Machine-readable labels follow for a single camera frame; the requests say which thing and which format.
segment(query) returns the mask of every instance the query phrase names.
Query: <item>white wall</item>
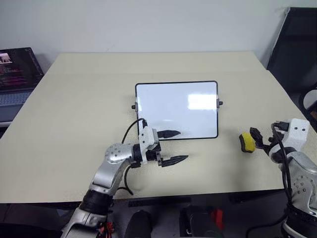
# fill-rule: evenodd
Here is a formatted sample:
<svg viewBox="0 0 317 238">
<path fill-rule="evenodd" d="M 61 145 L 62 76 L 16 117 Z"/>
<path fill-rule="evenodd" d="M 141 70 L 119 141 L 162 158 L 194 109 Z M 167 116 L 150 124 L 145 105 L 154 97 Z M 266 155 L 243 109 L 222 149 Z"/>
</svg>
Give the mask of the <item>white wall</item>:
<svg viewBox="0 0 317 238">
<path fill-rule="evenodd" d="M 0 0 L 0 49 L 61 52 L 254 51 L 266 65 L 288 6 L 317 0 Z"/>
</svg>

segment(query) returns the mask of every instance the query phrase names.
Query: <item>whiteboard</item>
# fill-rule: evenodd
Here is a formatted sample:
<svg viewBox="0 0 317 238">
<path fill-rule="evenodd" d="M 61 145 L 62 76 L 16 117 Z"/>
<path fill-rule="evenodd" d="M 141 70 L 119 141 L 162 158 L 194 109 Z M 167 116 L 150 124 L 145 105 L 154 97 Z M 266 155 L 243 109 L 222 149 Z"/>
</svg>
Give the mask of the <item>whiteboard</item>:
<svg viewBox="0 0 317 238">
<path fill-rule="evenodd" d="M 135 92 L 137 117 L 157 131 L 181 132 L 170 139 L 218 136 L 217 82 L 140 83 Z M 139 122 L 139 133 L 142 129 Z"/>
</svg>

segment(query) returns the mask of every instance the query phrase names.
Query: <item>table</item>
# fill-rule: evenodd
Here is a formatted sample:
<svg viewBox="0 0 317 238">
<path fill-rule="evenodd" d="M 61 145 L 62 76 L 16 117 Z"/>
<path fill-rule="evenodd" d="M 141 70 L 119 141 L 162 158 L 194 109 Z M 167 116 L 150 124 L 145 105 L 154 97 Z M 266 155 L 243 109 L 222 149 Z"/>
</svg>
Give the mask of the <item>table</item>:
<svg viewBox="0 0 317 238">
<path fill-rule="evenodd" d="M 252 52 L 61 54 L 0 140 L 0 202 L 80 201 L 136 118 L 136 83 L 204 80 L 218 82 L 223 101 L 218 138 L 163 141 L 165 158 L 189 158 L 129 171 L 134 197 L 282 188 L 277 164 L 261 150 L 243 153 L 238 137 L 252 126 L 266 140 L 272 122 L 304 116 Z M 136 128 L 126 141 L 137 142 Z M 303 151 L 315 163 L 316 141 L 311 128 Z"/>
</svg>

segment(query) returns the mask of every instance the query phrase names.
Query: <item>floor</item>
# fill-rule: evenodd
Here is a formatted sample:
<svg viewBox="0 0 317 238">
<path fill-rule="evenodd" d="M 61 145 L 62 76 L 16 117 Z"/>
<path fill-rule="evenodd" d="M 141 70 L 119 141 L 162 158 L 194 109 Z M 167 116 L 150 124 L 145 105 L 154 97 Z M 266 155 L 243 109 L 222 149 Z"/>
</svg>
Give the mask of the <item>floor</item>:
<svg viewBox="0 0 317 238">
<path fill-rule="evenodd" d="M 214 206 L 223 210 L 225 238 L 244 238 L 247 228 L 270 223 L 283 214 L 286 197 L 283 193 L 253 199 L 243 203 L 232 203 L 228 194 L 207 194 L 191 196 L 191 204 Z M 143 209 L 151 214 L 152 237 L 178 237 L 179 211 L 190 203 L 128 207 L 128 201 L 117 201 L 109 220 L 115 223 L 114 238 L 124 236 L 125 229 L 133 213 Z M 27 224 L 46 229 L 60 230 L 71 217 L 72 211 L 56 210 L 31 204 L 0 204 L 0 221 L 14 224 Z M 280 235 L 280 225 L 259 229 L 251 237 L 274 238 Z"/>
</svg>

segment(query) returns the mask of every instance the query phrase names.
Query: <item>laptop screen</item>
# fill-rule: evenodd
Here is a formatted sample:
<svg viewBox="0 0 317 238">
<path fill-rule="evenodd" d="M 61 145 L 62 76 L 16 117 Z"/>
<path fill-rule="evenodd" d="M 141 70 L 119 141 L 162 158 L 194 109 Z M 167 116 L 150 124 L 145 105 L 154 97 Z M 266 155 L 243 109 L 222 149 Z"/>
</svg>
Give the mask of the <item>laptop screen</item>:
<svg viewBox="0 0 317 238">
<path fill-rule="evenodd" d="M 43 76 L 31 48 L 0 50 L 0 91 L 35 88 Z"/>
</svg>

